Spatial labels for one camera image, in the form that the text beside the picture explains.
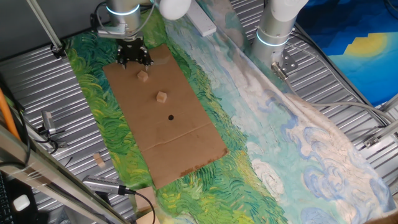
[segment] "white block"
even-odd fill
[[[193,25],[198,29],[202,37],[206,37],[207,35],[217,31],[216,25],[206,15],[196,0],[192,0],[191,6],[187,12],[187,16],[192,21]]]
[[[20,212],[30,205],[30,200],[26,195],[21,195],[13,201],[15,209]]]

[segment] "painted fabric mat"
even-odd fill
[[[200,4],[218,26],[212,36],[155,11],[144,37],[149,48],[167,44],[230,154],[157,190],[161,222],[364,223],[394,209],[388,187],[335,125],[246,57],[229,1]],[[102,71],[116,49],[85,33],[67,51],[121,180],[140,189],[152,180]]]

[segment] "orange pole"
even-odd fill
[[[0,89],[0,109],[2,111],[2,115],[6,120],[6,124],[8,127],[8,131],[11,132],[18,140],[21,140],[19,137],[17,127],[15,126],[14,119],[12,118],[10,108],[8,107],[6,97],[4,96],[3,92]]]

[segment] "yellow pattern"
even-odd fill
[[[368,37],[357,37],[347,46],[344,54],[356,57],[373,57],[380,54],[387,45],[387,34],[369,34]]]

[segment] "metal bracket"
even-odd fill
[[[67,149],[68,148],[68,144],[66,141],[62,141],[62,142],[57,142],[58,144],[58,148],[60,149]]]
[[[284,52],[282,55],[283,55],[283,59],[282,59],[283,62],[282,62],[282,65],[280,65],[280,67],[282,68],[282,71],[284,71],[285,73],[289,73],[289,72],[296,70],[299,65],[297,65],[296,61],[290,56],[289,53],[287,53],[286,49],[284,49]]]
[[[370,139],[368,139],[367,141],[365,141],[364,144],[367,148],[370,148],[379,142],[380,142],[380,140],[377,137],[373,136]]]
[[[55,134],[57,132],[57,129],[55,128],[51,112],[42,111],[42,117],[43,117],[43,128],[45,133],[49,135]]]

